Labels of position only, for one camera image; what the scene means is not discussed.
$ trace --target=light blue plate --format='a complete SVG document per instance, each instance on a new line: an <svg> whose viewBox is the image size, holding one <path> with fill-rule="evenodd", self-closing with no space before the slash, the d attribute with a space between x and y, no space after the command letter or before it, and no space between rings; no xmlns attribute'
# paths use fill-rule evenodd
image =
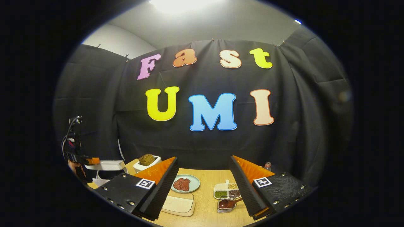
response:
<svg viewBox="0 0 404 227"><path fill-rule="evenodd" d="M177 190L177 189L174 188L174 183L175 183L178 179L180 179L181 177L182 177L183 179L188 179L188 180L190 181L190 183L189 183L189 191L179 191L179 190ZM175 191L175 192L179 192L179 193L189 193L189 192L193 192L193 191L195 191L196 189L198 189L198 188L199 188L199 185L201 185L201 182L199 181L198 178L196 178L196 177L194 177L194 176L192 176L192 175L188 175L188 174L180 174L180 175L177 175L177 176L175 177L175 180L173 181L173 184L171 185L171 190L173 190L173 191Z"/></svg>

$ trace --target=brown spoon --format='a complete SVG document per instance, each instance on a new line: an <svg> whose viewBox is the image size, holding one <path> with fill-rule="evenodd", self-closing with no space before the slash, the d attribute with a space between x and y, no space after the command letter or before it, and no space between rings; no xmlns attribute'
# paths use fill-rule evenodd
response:
<svg viewBox="0 0 404 227"><path fill-rule="evenodd" d="M227 209L227 208L231 208L234 206L234 204L236 204L238 201L243 200L243 198L240 198L236 201L233 200L222 200L219 202L219 208L220 209Z"/></svg>

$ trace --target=ceiling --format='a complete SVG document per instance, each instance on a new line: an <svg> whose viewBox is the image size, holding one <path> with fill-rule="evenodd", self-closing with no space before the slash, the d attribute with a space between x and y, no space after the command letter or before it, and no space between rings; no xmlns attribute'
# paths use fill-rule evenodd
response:
<svg viewBox="0 0 404 227"><path fill-rule="evenodd" d="M190 4L162 11L145 1L109 24L130 31L156 49L211 39L280 45L300 26L294 18L254 0L214 0L204 6Z"/></svg>

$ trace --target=meat slice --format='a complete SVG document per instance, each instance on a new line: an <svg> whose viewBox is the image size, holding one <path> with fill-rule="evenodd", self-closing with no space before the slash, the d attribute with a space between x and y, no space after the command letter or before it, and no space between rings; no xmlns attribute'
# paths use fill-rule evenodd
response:
<svg viewBox="0 0 404 227"><path fill-rule="evenodd" d="M191 181L188 179L185 179L183 181L180 182L179 187L181 188L181 190L183 191L189 191L189 183Z"/></svg>
<svg viewBox="0 0 404 227"><path fill-rule="evenodd" d="M175 182L174 182L174 185L173 185L174 188L177 189L177 190L181 190L179 184L180 184L183 180L184 180L184 178L181 177L180 179L178 179L177 181L175 181Z"/></svg>

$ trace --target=hand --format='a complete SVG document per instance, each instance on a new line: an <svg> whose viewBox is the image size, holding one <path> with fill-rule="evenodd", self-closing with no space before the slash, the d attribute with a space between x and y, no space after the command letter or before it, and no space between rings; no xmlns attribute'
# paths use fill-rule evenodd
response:
<svg viewBox="0 0 404 227"><path fill-rule="evenodd" d="M68 160L68 161L67 161L67 164L68 164L68 166L70 167L70 169L74 172L74 174L75 174L76 176L77 176L76 167L80 167L80 168L81 168L81 171L82 171L83 174L84 174L84 176L87 177L87 176L86 176L86 173L84 172L83 167L81 166L80 163L78 163L78 162L71 162L70 160Z"/></svg>

